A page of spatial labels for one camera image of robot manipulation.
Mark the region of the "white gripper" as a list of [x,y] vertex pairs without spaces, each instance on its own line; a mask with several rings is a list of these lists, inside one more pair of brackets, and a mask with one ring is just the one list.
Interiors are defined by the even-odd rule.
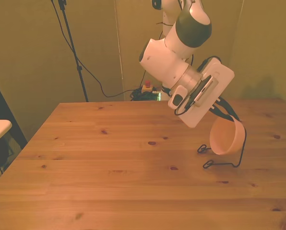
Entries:
[[[234,72],[221,64],[221,62],[212,58],[202,70],[202,81],[200,85],[182,103],[178,109],[179,118],[188,126],[196,127],[200,120],[209,111],[214,115],[223,119],[231,119],[233,116],[240,122],[240,118],[231,107],[231,105],[220,95],[233,80]],[[223,107],[228,114],[223,113],[217,106],[213,105],[217,100],[217,104]]]

